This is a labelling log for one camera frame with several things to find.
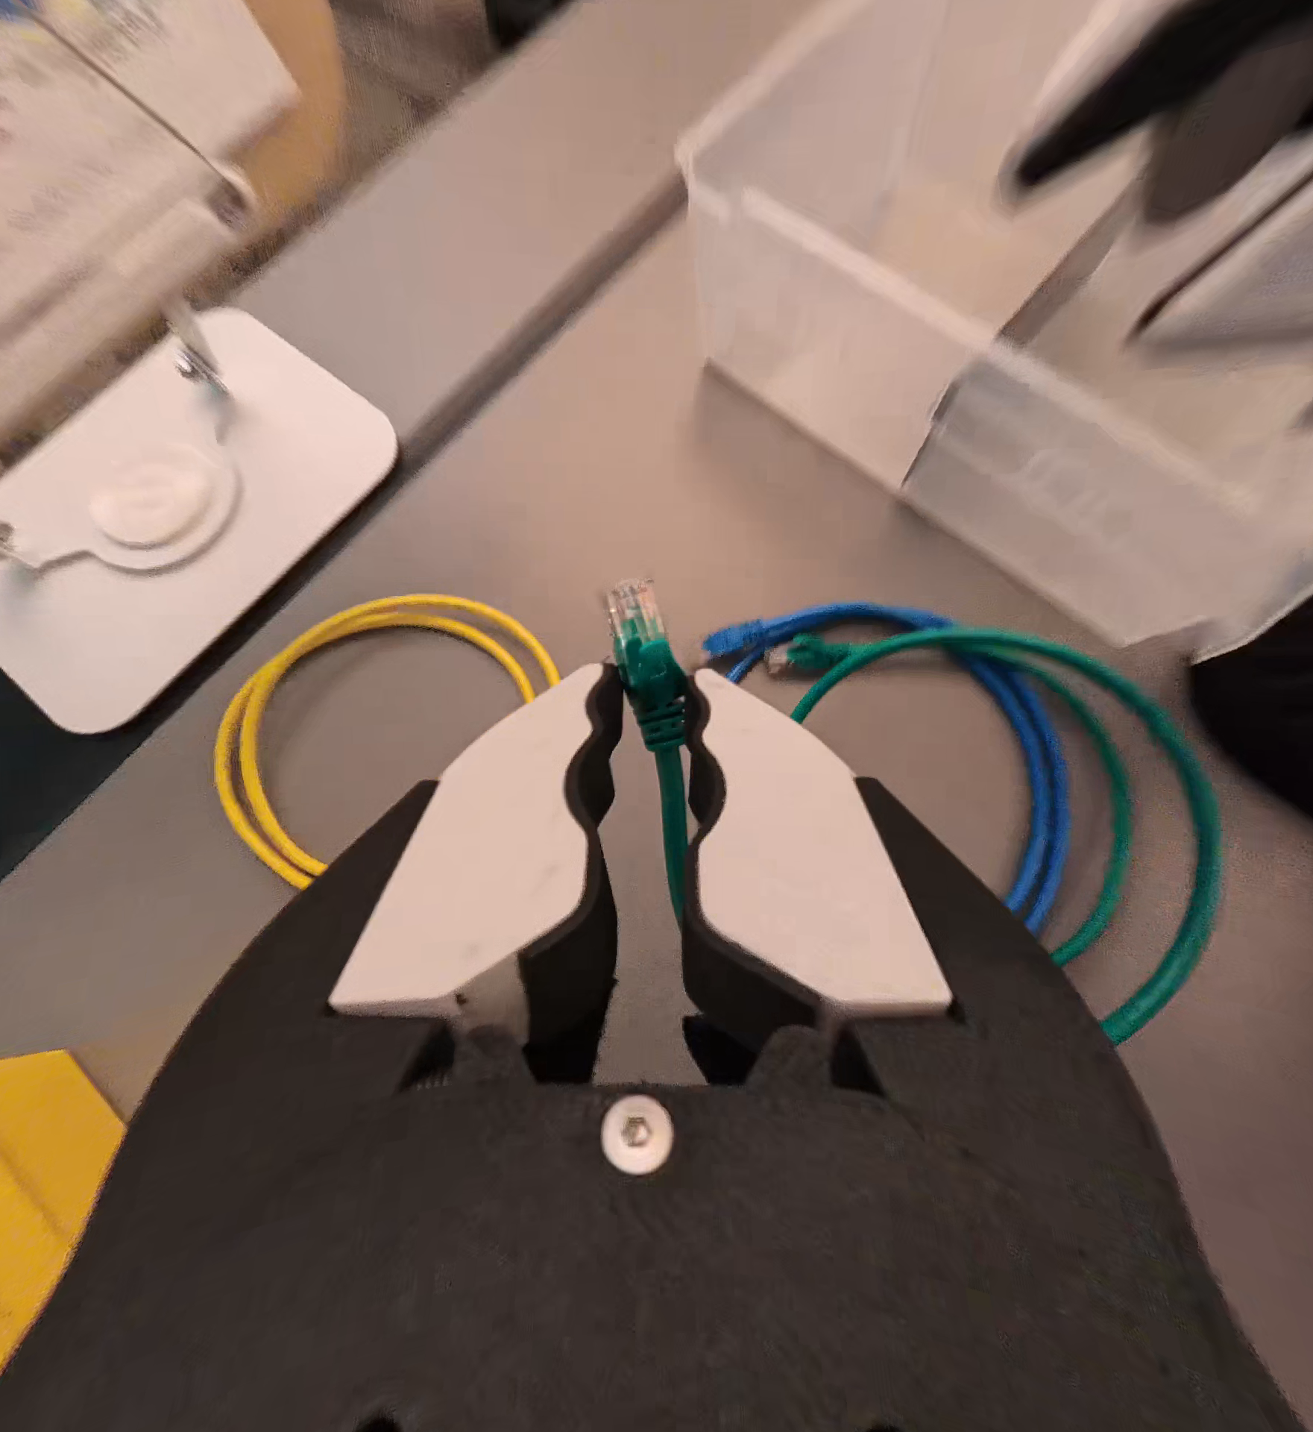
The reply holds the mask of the printed instruction sheet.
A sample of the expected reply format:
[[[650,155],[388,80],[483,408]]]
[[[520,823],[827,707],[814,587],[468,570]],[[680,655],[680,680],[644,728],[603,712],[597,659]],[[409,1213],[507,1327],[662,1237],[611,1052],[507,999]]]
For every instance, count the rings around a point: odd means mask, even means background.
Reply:
[[[245,3],[0,3],[0,345],[298,95]]]

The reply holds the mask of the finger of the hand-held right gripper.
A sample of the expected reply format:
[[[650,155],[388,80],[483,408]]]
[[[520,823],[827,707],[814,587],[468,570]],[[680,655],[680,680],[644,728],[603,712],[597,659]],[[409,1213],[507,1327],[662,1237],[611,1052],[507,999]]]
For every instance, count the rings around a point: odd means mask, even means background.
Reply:
[[[1131,337],[1169,352],[1313,343],[1313,169],[1157,297]],[[1313,399],[1298,423],[1313,426]]]
[[[1113,3],[1059,59],[1003,185],[1033,193],[1145,130],[1148,193],[1227,193],[1313,131],[1313,2]]]

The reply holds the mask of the clear plastic bin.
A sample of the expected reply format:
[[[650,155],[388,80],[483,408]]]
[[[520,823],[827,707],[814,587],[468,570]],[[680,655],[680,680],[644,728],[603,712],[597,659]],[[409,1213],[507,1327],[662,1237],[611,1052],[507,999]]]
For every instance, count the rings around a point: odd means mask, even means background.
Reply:
[[[1115,646],[1196,659],[1313,595],[1313,343],[1169,352],[1157,297],[1313,169],[1313,134],[1175,220],[1137,131],[1018,196],[1005,161],[1113,3],[829,3],[683,137],[707,363]],[[1131,185],[1027,348],[1000,340]]]

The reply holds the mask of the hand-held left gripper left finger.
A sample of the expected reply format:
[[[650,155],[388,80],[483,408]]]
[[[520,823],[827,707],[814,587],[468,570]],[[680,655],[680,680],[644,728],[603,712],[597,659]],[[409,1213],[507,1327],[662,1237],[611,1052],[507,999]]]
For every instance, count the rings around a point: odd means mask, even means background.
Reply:
[[[615,987],[600,825],[624,698],[579,668],[477,737],[426,789],[356,903],[328,1020],[508,1040],[537,1083],[593,1083]]]

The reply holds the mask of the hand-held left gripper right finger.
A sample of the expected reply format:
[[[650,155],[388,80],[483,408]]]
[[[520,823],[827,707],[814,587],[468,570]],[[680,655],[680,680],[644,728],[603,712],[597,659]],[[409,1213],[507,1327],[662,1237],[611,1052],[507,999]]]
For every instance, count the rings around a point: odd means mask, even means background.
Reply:
[[[951,981],[850,766],[714,671],[693,677],[687,751],[683,1034],[704,1082],[745,1083],[790,1031],[835,1083],[949,1035]]]

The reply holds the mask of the white board stand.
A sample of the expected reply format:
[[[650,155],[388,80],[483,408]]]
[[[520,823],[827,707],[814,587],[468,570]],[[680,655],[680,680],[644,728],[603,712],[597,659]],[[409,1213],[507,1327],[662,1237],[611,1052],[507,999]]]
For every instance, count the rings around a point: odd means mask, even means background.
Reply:
[[[0,671],[126,725],[393,471],[393,423],[250,313],[196,315],[0,477]]]

